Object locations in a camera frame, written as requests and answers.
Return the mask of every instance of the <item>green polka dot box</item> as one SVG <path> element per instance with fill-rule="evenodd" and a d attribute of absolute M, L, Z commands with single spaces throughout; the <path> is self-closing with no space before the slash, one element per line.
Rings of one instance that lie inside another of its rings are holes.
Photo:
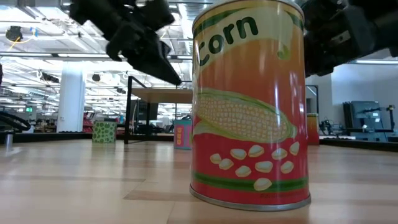
<path fill-rule="evenodd" d="M 94 143 L 116 142 L 116 122 L 95 121 L 93 126 Z"/>

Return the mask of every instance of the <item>black base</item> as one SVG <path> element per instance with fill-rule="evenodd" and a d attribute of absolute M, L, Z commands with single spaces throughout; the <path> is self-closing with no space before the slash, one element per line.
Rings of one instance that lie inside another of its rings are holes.
<path fill-rule="evenodd" d="M 90 133 L 16 133 L 14 143 L 43 142 L 43 141 L 62 141 L 76 139 L 92 139 Z M 4 144 L 5 138 L 0 138 L 0 144 Z"/>
<path fill-rule="evenodd" d="M 357 149 L 370 149 L 375 151 L 398 152 L 398 143 L 358 141 L 349 139 L 321 139 L 320 144 L 339 147 L 352 147 Z"/>
<path fill-rule="evenodd" d="M 117 140 L 124 140 L 124 135 L 118 135 Z M 174 141 L 174 136 L 155 136 L 155 135 L 130 135 L 130 141 Z"/>

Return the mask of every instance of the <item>white pillar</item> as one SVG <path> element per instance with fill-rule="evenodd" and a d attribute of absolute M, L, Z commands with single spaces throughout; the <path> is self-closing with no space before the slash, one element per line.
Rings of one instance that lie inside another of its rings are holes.
<path fill-rule="evenodd" d="M 57 132 L 82 131 L 86 75 L 80 62 L 64 62 L 61 76 Z"/>

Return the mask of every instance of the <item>can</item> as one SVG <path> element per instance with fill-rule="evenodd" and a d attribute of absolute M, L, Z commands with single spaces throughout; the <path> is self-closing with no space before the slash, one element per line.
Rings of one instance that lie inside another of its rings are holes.
<path fill-rule="evenodd" d="M 242 210 L 310 203 L 303 13 L 223 1 L 193 23 L 191 193 Z"/>
<path fill-rule="evenodd" d="M 319 118 L 317 113 L 307 114 L 308 145 L 319 146 Z"/>

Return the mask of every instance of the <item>wooden floor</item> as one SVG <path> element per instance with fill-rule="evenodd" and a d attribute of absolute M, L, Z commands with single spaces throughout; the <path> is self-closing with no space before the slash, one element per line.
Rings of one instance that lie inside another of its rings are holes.
<path fill-rule="evenodd" d="M 172 142 L 0 148 L 0 223 L 398 223 L 398 153 L 311 147 L 312 204 L 273 213 L 191 196 L 190 157 Z"/>

